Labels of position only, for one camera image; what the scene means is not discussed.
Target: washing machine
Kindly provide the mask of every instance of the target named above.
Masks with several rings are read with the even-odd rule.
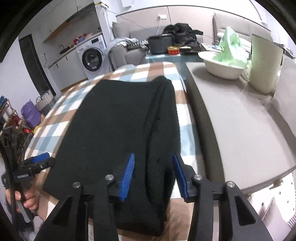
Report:
[[[105,56],[106,44],[103,35],[87,40],[76,50],[88,79],[110,72],[109,59]]]

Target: metal bolt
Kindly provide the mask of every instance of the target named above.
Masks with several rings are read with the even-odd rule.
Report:
[[[227,182],[227,186],[229,186],[230,188],[234,188],[235,187],[235,183],[232,181]]]
[[[195,174],[195,175],[194,175],[194,179],[195,179],[195,180],[201,180],[201,179],[202,179],[202,175],[200,175],[200,174]]]
[[[111,175],[111,174],[108,174],[108,175],[105,177],[105,179],[106,179],[107,181],[111,181],[113,178],[114,178],[114,176]]]
[[[74,182],[72,187],[79,188],[80,187],[80,182]]]

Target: black sweater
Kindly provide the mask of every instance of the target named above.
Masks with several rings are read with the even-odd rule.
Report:
[[[172,156],[180,153],[175,92],[164,76],[101,80],[72,119],[44,190],[62,200],[72,183],[96,183],[129,152],[135,168],[125,202],[114,206],[117,228],[159,236],[175,180]]]

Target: sink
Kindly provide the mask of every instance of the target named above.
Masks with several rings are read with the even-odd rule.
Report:
[[[59,54],[63,54],[63,53],[66,53],[71,47],[67,47],[65,49],[63,49]]]

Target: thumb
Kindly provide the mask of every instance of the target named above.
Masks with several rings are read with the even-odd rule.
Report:
[[[21,196],[20,196],[20,192],[19,191],[15,191],[15,199],[16,200],[20,200]]]

